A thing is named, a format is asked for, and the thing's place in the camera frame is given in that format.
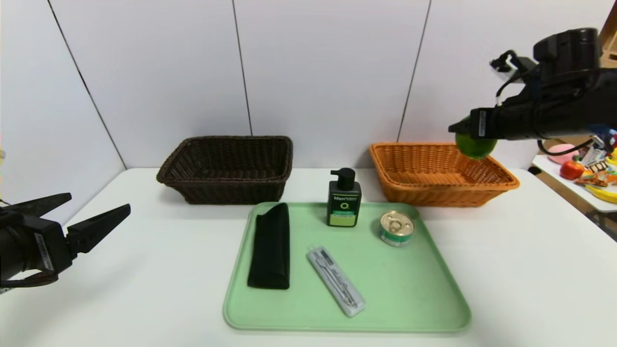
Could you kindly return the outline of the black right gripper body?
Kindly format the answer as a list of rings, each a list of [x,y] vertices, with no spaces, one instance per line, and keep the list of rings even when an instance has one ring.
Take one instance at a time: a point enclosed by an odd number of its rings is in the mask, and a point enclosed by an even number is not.
[[[537,100],[509,98],[494,107],[470,112],[470,135],[487,140],[531,140],[538,137]]]

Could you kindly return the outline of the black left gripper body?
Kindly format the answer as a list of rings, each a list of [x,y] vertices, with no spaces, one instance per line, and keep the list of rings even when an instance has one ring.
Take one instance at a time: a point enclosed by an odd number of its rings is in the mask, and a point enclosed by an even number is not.
[[[59,223],[43,219],[50,209],[1,210],[1,281],[13,281],[17,274],[39,270],[24,281],[56,281],[70,266]]]

